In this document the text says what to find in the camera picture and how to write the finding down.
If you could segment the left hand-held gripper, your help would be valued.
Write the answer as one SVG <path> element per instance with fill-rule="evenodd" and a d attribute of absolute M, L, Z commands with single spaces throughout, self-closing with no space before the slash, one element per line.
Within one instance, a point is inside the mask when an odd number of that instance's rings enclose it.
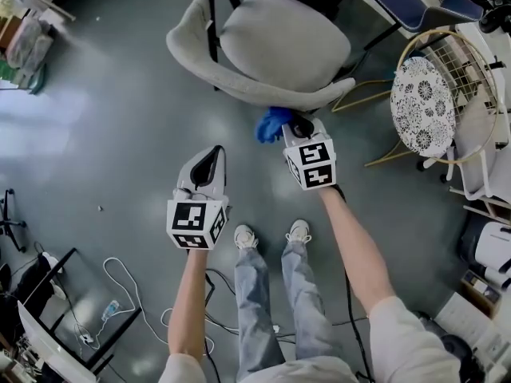
<path fill-rule="evenodd" d="M 166 231 L 175 246 L 185 250 L 213 250 L 228 221 L 227 158 L 221 145 L 195 154 L 180 170 L 177 189 L 167 203 Z M 193 193 L 209 192 L 212 197 Z"/>

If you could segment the blue cloth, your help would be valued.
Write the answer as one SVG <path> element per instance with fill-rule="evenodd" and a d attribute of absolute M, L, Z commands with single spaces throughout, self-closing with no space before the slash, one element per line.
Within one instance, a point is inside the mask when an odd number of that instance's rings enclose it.
<path fill-rule="evenodd" d="M 293 120 L 294 113 L 287 108 L 271 106 L 259 120 L 255 137 L 261 143 L 274 143 L 283 136 L 282 127 Z"/>

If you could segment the grey upholstered armchair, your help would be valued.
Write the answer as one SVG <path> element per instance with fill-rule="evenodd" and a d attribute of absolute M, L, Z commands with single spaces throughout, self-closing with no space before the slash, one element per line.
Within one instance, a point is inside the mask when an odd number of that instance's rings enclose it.
<path fill-rule="evenodd" d="M 234 98 L 310 112 L 355 86 L 351 44 L 333 21 L 296 0 L 193 0 L 166 43 Z"/>

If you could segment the person's left white shoe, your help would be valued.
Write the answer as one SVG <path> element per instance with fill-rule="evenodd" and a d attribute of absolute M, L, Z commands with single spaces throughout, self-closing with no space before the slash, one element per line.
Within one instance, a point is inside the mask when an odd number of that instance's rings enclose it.
<path fill-rule="evenodd" d="M 234 243 L 240 251 L 247 249 L 256 250 L 259 240 L 256 238 L 255 232 L 249 226 L 240 224 L 235 229 Z"/>

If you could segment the person's right white shoe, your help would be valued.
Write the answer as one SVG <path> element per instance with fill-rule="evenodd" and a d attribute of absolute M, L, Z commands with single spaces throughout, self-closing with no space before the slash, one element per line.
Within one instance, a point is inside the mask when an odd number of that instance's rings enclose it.
<path fill-rule="evenodd" d="M 309 224 L 303 219 L 297 219 L 285 237 L 288 243 L 309 243 L 311 241 Z"/>

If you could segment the person's left leg in jeans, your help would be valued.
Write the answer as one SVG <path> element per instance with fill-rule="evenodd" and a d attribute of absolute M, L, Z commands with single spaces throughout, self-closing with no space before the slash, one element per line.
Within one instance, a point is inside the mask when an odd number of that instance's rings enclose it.
<path fill-rule="evenodd" d="M 239 328 L 236 381 L 285 362 L 271 320 L 267 264 L 254 247 L 240 249 L 235 265 Z"/>

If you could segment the person's leg in jeans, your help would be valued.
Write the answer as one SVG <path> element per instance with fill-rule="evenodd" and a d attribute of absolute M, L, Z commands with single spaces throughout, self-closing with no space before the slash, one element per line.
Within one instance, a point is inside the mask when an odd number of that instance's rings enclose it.
<path fill-rule="evenodd" d="M 298 240 L 288 242 L 281 265 L 294 317 L 296 358 L 341 357 L 343 348 L 325 315 L 323 300 L 307 260 L 306 244 Z"/>
<path fill-rule="evenodd" d="M 239 328 L 236 381 L 285 362 L 271 320 L 267 264 L 254 247 L 240 249 L 235 265 Z"/>

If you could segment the blue shell chair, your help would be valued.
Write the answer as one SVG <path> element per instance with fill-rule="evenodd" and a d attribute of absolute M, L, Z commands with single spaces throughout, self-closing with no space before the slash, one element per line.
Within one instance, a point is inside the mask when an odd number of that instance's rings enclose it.
<path fill-rule="evenodd" d="M 442 26 L 477 22 L 483 15 L 483 8 L 471 0 L 442 0 L 440 6 L 428 6 L 422 0 L 375 1 L 394 24 L 370 41 L 363 48 L 366 52 L 401 28 L 416 35 Z"/>

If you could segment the green plastic tray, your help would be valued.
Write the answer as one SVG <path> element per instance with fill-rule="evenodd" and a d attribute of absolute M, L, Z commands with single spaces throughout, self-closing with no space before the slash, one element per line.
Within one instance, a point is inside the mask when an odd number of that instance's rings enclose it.
<path fill-rule="evenodd" d="M 44 88 L 47 77 L 47 65 L 43 64 L 39 70 L 31 77 L 29 92 L 30 95 L 38 95 Z"/>

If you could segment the black tripod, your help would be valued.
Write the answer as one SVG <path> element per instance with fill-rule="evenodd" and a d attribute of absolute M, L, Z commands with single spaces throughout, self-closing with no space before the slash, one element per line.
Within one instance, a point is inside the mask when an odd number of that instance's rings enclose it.
<path fill-rule="evenodd" d="M 26 222 L 25 221 L 13 221 L 9 218 L 9 207 L 8 207 L 8 200 L 10 195 L 14 195 L 15 191 L 13 188 L 6 189 L 4 192 L 4 196 L 0 198 L 0 235 L 6 235 L 16 248 L 18 252 L 21 252 L 23 254 L 26 253 L 26 247 L 21 246 L 14 233 L 12 228 L 13 227 L 21 227 L 26 228 Z"/>

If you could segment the plastic wrapped bundle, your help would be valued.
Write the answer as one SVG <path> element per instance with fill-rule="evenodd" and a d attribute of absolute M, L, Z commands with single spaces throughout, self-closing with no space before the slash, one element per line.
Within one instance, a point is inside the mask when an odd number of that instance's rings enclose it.
<path fill-rule="evenodd" d="M 32 77 L 41 67 L 52 44 L 48 22 L 24 18 L 7 46 L 6 62 L 11 69 Z"/>

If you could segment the open cardboard box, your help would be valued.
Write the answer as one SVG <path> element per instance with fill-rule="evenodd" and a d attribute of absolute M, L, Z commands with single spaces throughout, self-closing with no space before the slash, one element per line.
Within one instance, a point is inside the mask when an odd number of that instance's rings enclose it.
<path fill-rule="evenodd" d="M 460 295 L 490 319 L 501 304 L 501 294 L 471 270 L 461 278 Z"/>

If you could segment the white ribbed sheet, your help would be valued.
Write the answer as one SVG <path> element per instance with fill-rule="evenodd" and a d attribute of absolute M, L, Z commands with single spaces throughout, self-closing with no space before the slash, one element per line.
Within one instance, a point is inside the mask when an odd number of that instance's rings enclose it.
<path fill-rule="evenodd" d="M 499 356 L 502 350 L 511 346 L 507 334 L 458 293 L 453 293 L 434 320 L 445 331 L 462 338 L 472 349 Z"/>

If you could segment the black equipment pile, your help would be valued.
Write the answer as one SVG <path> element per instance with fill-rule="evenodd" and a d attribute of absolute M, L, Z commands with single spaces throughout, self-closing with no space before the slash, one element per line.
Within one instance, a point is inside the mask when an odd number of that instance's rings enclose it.
<path fill-rule="evenodd" d="M 484 353 L 471 347 L 463 338 L 448 333 L 428 314 L 417 311 L 416 315 L 426 330 L 437 335 L 447 352 L 460 361 L 461 383 L 511 383 L 511 369 L 484 359 Z"/>

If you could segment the light wooden frame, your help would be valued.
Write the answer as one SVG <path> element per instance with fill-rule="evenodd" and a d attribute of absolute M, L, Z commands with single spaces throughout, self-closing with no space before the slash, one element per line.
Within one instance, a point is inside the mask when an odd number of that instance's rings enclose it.
<path fill-rule="evenodd" d="M 465 210 L 511 226 L 511 190 L 486 191 L 481 188 L 469 193 L 450 187 L 449 191 L 466 198 L 462 206 Z"/>

